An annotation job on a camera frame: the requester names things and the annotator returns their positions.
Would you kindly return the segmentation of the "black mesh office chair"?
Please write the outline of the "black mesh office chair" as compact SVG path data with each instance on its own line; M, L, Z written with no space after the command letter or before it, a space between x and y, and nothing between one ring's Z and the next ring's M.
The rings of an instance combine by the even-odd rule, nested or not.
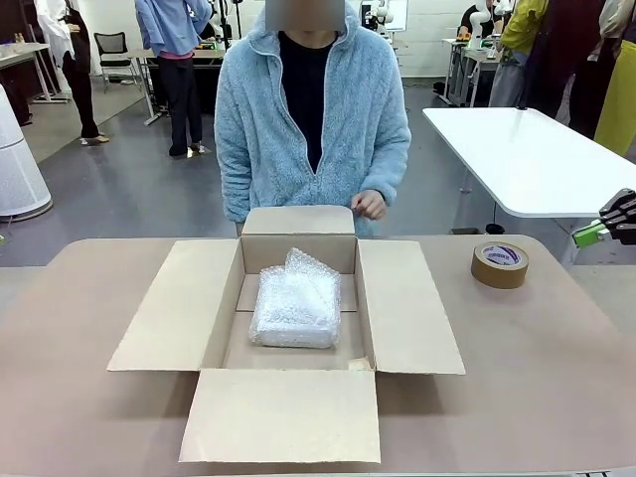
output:
M103 82L103 90L108 91L110 85L109 72L128 70L129 79L121 79L121 82L128 82L141 88L137 79L137 73L128 56L128 48L126 43L126 35L124 32L114 34L93 34L95 44L97 46L99 66L101 68L101 78Z

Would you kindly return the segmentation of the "person in dark coat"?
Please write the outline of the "person in dark coat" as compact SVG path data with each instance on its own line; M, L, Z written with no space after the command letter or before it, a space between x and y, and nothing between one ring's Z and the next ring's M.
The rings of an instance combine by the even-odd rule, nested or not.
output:
M592 138L611 75L599 18L606 0L549 0L528 62L525 106L555 118L565 88L569 127Z

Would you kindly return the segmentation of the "person's left hand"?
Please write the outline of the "person's left hand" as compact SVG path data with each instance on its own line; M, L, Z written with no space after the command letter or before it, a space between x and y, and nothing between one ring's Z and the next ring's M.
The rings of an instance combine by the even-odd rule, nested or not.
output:
M387 212L384 196L377 190L365 190L352 198L351 210L361 217L378 221Z

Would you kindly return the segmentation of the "person in yellow skirt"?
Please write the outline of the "person in yellow skirt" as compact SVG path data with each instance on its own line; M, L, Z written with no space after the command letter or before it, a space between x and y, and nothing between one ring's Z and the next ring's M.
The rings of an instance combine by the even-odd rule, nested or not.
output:
M636 0L606 0L599 33L617 52L594 140L625 156L636 138Z

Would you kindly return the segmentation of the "open brown cardboard box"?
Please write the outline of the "open brown cardboard box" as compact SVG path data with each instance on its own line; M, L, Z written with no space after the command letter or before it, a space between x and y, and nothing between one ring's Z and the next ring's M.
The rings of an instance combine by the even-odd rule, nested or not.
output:
M249 338L260 275L294 249L339 274L330 348ZM219 463L377 463L377 376L465 372L419 243L357 238L334 206L255 209L239 238L176 241L107 367L196 373L180 458Z

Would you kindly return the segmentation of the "black pole stand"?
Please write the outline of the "black pole stand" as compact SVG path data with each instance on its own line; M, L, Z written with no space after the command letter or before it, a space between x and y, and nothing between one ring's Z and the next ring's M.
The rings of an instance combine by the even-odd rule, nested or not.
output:
M219 0L221 9L221 26L223 30L223 43L227 50L233 39L233 28L230 22L230 10L235 5L234 0Z

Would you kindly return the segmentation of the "person in blue shirt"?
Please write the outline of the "person in blue shirt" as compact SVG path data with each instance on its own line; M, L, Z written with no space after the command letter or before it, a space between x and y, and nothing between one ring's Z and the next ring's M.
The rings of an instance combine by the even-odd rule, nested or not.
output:
M202 112L194 74L194 52L208 25L208 0L134 0L143 48L157 59L171 117L169 155L185 157L200 150Z

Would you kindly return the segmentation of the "bubble wrap bundle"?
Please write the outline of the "bubble wrap bundle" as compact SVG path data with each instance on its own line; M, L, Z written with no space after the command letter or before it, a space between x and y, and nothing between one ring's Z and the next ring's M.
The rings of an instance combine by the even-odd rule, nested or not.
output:
M257 346L330 349L341 329L341 275L294 247L263 269L248 335Z

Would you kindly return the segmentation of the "brown packing tape roll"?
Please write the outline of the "brown packing tape roll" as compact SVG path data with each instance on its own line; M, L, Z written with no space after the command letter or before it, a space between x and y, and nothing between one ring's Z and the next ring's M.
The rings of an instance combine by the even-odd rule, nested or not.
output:
M471 274L496 289L516 289L526 279L529 258L524 250L502 241L487 241L473 249Z

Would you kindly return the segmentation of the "person in white coat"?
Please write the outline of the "person in white coat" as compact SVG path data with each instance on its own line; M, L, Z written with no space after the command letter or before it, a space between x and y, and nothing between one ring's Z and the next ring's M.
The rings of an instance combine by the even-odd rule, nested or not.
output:
M57 67L69 85L81 123L85 145L107 143L93 117L90 81L90 40L80 11L72 0L34 0L37 20Z

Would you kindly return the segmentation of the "person in yellow jacket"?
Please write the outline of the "person in yellow jacket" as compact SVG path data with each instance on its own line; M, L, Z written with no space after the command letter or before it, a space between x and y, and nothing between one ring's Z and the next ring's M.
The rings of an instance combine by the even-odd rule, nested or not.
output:
M515 107L525 85L526 63L550 0L517 0L497 45L501 54L489 107Z

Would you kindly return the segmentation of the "person in black top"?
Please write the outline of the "person in black top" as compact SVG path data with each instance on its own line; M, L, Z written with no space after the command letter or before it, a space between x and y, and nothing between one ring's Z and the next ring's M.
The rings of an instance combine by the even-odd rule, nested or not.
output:
M483 37L488 37L494 32L495 23L499 20L499 18L492 13L492 6L490 4L487 5L487 8L489 13L491 14L491 17L488 21L481 23ZM472 36L473 26L471 23L471 16L477 11L477 5L474 4L464 12L460 25L457 28L457 41L468 41L469 38Z

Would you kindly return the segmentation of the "dark workbench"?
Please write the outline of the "dark workbench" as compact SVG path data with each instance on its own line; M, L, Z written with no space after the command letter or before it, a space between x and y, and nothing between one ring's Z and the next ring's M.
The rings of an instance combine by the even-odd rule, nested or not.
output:
M194 57L194 78L201 111L213 115L215 111L218 80L222 59L206 59L202 57L204 50L197 50ZM141 62L148 80L148 92L153 107L161 112L168 112L167 93L164 87L158 62L155 58L147 58Z

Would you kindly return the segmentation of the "white rounded table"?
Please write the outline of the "white rounded table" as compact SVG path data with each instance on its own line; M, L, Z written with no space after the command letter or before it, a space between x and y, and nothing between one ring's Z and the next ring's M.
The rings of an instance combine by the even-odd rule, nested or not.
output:
M531 108L422 115L455 173L442 232L485 232L497 222L539 239L564 265L636 265L635 245L604 236L580 249L571 237L619 190L636 190L636 164Z

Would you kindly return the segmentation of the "white perforated air purifier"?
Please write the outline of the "white perforated air purifier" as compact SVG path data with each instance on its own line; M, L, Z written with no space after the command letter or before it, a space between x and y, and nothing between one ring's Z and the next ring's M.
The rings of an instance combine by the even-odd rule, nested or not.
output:
M52 196L0 84L0 221L24 221L47 212Z

